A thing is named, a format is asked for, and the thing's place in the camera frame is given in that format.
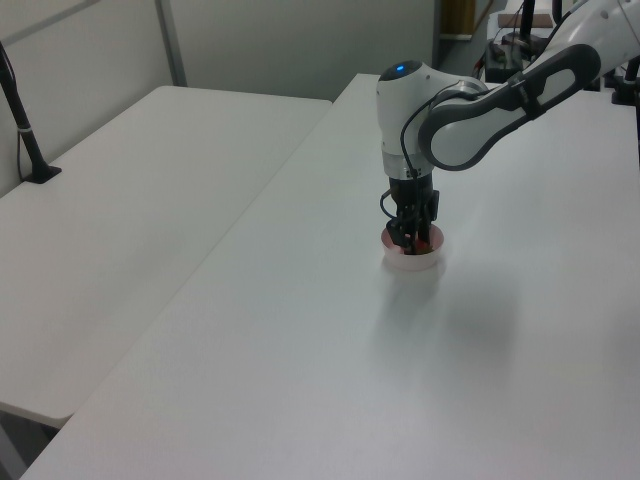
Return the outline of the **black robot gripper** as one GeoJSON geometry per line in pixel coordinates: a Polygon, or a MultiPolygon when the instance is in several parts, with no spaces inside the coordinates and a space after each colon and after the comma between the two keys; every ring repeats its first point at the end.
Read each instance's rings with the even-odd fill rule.
{"type": "Polygon", "coordinates": [[[417,180],[390,178],[389,186],[396,205],[396,215],[387,222],[386,230],[393,244],[406,255],[431,253],[431,227],[437,219],[439,207],[439,192],[434,191],[433,175],[428,174],[417,180]],[[419,225],[415,212],[418,205],[422,208],[419,225]]]}

